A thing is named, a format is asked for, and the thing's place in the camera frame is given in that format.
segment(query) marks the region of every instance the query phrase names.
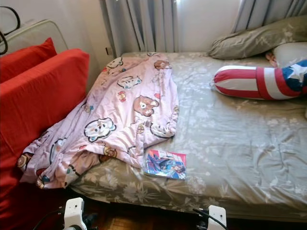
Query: gray pillow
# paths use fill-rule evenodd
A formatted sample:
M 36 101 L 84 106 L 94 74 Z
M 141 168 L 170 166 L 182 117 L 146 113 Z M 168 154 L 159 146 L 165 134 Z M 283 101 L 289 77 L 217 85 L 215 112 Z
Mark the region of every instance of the gray pillow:
M 307 41 L 307 15 L 218 38 L 209 55 L 218 59 L 247 58 L 284 43 L 304 41 Z
M 299 61 L 307 60 L 307 42 L 282 44 L 277 46 L 273 53 L 279 68 L 288 67 Z

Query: comic book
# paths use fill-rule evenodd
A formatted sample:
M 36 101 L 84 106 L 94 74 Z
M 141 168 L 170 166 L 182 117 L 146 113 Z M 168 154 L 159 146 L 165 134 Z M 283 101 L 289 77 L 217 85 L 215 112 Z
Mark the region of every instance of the comic book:
M 186 154 L 151 149 L 144 172 L 148 175 L 184 180 L 186 166 Z

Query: striped pillow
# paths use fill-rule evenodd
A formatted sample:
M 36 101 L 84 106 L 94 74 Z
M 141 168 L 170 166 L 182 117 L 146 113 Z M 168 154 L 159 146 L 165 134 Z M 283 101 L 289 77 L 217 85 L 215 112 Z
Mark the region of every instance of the striped pillow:
M 307 93 L 307 60 L 286 68 L 224 66 L 214 77 L 218 92 L 233 97 L 284 100 Z

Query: white device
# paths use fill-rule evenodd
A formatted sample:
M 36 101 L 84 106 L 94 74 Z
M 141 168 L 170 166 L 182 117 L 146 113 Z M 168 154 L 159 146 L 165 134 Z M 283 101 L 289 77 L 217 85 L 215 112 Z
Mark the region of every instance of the white device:
M 209 215 L 216 218 L 218 221 L 226 226 L 226 210 L 223 207 L 218 207 L 214 205 L 209 206 Z M 224 228 L 214 221 L 213 219 L 208 219 L 208 230 L 224 230 Z
M 78 229 L 87 230 L 82 220 L 84 201 L 81 197 L 70 199 L 66 202 L 64 213 L 65 230 Z

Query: sofa armrest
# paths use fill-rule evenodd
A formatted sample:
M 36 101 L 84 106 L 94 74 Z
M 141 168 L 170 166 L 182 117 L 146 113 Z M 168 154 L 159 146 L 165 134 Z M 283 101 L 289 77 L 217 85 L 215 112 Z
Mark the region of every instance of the sofa armrest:
M 88 54 L 67 50 L 0 84 L 1 197 L 18 183 L 23 149 L 84 99 L 88 65 Z

